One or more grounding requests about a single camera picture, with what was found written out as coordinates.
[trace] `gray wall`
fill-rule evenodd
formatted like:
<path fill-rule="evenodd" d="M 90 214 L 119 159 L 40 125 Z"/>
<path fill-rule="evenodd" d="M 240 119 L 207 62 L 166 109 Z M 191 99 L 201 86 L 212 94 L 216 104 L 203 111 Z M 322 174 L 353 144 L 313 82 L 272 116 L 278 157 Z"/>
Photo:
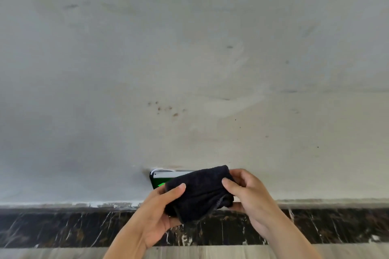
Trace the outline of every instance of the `gray wall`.
<path fill-rule="evenodd" d="M 0 202 L 144 199 L 227 164 L 389 198 L 389 0 L 0 0 Z"/>

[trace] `forearm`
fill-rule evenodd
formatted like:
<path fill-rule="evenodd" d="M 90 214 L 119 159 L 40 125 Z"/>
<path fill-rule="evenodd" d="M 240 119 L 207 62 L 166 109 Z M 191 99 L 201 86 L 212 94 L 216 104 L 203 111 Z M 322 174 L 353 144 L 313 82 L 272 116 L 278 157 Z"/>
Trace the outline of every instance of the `forearm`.
<path fill-rule="evenodd" d="M 316 249 L 285 216 L 269 228 L 268 242 L 278 259 L 321 259 Z"/>
<path fill-rule="evenodd" d="M 129 221 L 115 237 L 104 259 L 141 259 L 145 252 L 142 232 Z"/>

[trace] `black cloth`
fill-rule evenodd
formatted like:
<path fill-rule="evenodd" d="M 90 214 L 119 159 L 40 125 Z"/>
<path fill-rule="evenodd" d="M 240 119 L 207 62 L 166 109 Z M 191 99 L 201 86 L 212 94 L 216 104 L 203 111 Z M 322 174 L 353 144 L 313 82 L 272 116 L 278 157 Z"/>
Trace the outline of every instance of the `black cloth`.
<path fill-rule="evenodd" d="M 186 184 L 186 189 L 181 197 L 166 205 L 165 213 L 186 223 L 221 207 L 231 207 L 234 197 L 221 183 L 225 177 L 233 181 L 226 165 L 193 171 L 169 180 L 165 183 L 166 191 L 181 183 Z"/>

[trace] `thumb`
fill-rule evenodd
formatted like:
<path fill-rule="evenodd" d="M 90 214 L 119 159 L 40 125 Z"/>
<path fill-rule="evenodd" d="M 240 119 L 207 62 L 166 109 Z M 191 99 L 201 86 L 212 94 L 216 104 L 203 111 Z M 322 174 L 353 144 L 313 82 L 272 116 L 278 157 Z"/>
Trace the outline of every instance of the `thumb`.
<path fill-rule="evenodd" d="M 161 195 L 163 202 L 167 205 L 170 202 L 173 202 L 175 199 L 178 199 L 184 193 L 186 188 L 185 183 L 181 183 L 178 187 L 169 190 L 167 193 Z"/>
<path fill-rule="evenodd" d="M 239 198 L 239 195 L 242 191 L 242 187 L 236 184 L 235 182 L 231 181 L 228 178 L 223 178 L 221 180 L 221 183 L 223 184 L 224 188 L 234 196 L 237 196 Z"/>

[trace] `left hand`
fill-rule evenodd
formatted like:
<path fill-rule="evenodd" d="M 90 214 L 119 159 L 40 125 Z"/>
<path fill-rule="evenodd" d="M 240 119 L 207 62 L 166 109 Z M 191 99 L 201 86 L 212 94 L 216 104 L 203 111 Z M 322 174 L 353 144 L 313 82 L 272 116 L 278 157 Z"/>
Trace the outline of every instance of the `left hand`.
<path fill-rule="evenodd" d="M 156 188 L 128 221 L 128 224 L 141 232 L 141 239 L 147 248 L 154 246 L 169 228 L 181 224 L 178 218 L 166 215 L 164 209 L 168 203 L 179 198 L 185 188 L 184 183 L 167 193 L 165 185 Z"/>

